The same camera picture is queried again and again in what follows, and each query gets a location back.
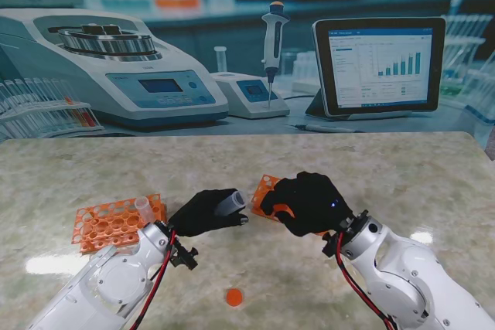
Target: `test tube rack with tubes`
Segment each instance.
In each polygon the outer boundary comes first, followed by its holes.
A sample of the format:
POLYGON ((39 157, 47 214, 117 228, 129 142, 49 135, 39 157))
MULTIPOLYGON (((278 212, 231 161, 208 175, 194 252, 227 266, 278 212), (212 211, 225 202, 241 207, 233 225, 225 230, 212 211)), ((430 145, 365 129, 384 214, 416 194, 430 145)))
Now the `test tube rack with tubes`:
POLYGON ((444 15, 441 95, 454 97, 462 90, 478 48, 485 43, 483 32, 492 15, 444 15))
POLYGON ((481 122, 493 126, 495 123, 495 51, 478 69, 470 69, 463 89, 455 101, 466 108, 481 122))
MULTIPOLYGON (((146 196, 155 217, 166 222, 166 206, 159 194, 146 196)), ((81 253, 90 253, 115 245, 121 247, 139 242, 138 230, 146 221, 135 205, 126 199, 81 208, 76 211, 72 243, 80 243, 81 253)))
POLYGON ((7 138, 71 137, 104 128, 66 80, 0 80, 0 132, 7 138))
MULTIPOLYGON (((253 203, 253 209, 251 210, 253 214, 256 214, 257 216, 263 216, 264 218, 269 218, 277 222, 279 222, 277 217, 275 216, 277 212, 287 212, 292 217, 294 217, 294 213, 286 204, 275 204, 273 206, 273 213, 270 216, 267 216, 265 213, 263 213, 263 210, 261 210, 261 202, 265 198, 266 194, 272 191, 275 185, 280 182, 280 180, 280 178, 276 178, 266 174, 261 177, 261 181, 259 182, 258 187, 254 192, 253 199, 251 200, 251 202, 253 203)), ((317 233, 317 235, 323 236, 325 233, 326 231, 317 233)))

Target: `tablet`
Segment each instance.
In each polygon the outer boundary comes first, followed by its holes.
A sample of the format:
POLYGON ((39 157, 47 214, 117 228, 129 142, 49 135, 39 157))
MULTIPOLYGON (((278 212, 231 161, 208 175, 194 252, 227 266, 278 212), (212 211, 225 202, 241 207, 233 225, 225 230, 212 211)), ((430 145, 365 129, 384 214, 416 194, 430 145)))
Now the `tablet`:
POLYGON ((440 17, 315 22, 325 114, 436 110, 445 27, 440 17))

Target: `tablet stand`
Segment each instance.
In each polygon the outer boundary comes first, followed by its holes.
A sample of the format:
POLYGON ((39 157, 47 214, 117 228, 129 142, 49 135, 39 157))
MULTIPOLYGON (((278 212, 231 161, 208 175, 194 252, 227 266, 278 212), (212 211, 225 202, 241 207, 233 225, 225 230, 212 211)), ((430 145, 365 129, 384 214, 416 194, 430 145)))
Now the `tablet stand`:
POLYGON ((373 120, 373 119, 388 119, 391 117, 409 116, 412 111, 391 111, 391 112, 372 112, 369 114, 351 114, 339 116, 326 116, 325 108, 323 107, 322 90, 312 99, 311 104, 306 109, 306 114, 314 117, 321 117, 327 120, 343 121, 343 120, 373 120))

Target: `red cable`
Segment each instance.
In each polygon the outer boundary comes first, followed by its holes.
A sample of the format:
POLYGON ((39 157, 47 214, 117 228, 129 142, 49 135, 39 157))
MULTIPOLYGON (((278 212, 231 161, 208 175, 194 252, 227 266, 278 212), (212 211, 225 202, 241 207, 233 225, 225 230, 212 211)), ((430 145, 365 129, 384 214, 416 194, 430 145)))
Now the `red cable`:
MULTIPOLYGON (((342 239, 343 239, 343 232, 339 234, 339 239, 337 240, 337 248, 336 248, 336 254, 335 258, 337 259, 337 264, 339 265, 340 270, 342 271, 342 274, 344 278, 346 279, 347 283, 353 288, 354 291, 360 296, 360 298, 367 304, 367 306, 379 317, 384 316, 384 313, 380 311, 380 309, 369 299, 368 296, 365 295, 365 293, 362 292, 362 290, 359 287, 356 287, 354 283, 351 281, 349 274, 343 269, 343 262, 342 262, 342 257, 340 256, 340 250, 342 248, 342 239)), ((387 326, 388 330, 394 330, 392 324, 387 318, 383 319, 383 322, 385 326, 387 326)))
POLYGON ((156 277, 155 284, 153 285, 152 290, 149 293, 148 299, 146 299, 145 305, 141 310, 141 313, 139 314, 138 318, 132 325, 132 327, 129 330, 137 330, 139 325, 141 324, 142 319, 145 317, 146 312, 148 310, 149 305, 151 304, 153 298, 155 297, 155 294, 158 290, 158 286, 160 285, 160 282, 162 282, 163 274, 165 273, 165 269, 167 268, 167 264, 170 261, 170 255, 172 254, 172 245, 176 241, 176 231, 172 231, 172 234, 170 235, 170 241, 167 246, 167 254, 165 255, 165 259, 163 260, 162 266, 160 267, 160 272, 158 273, 158 276, 156 277))

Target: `orange disc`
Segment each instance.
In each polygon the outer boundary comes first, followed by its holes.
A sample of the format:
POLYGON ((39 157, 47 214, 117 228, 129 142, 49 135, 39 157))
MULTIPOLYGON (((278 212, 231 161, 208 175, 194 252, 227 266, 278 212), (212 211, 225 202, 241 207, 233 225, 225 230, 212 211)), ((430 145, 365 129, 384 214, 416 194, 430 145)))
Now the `orange disc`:
POLYGON ((231 307, 237 307, 240 303, 242 303, 242 291, 239 289, 229 289, 227 291, 225 301, 231 307))

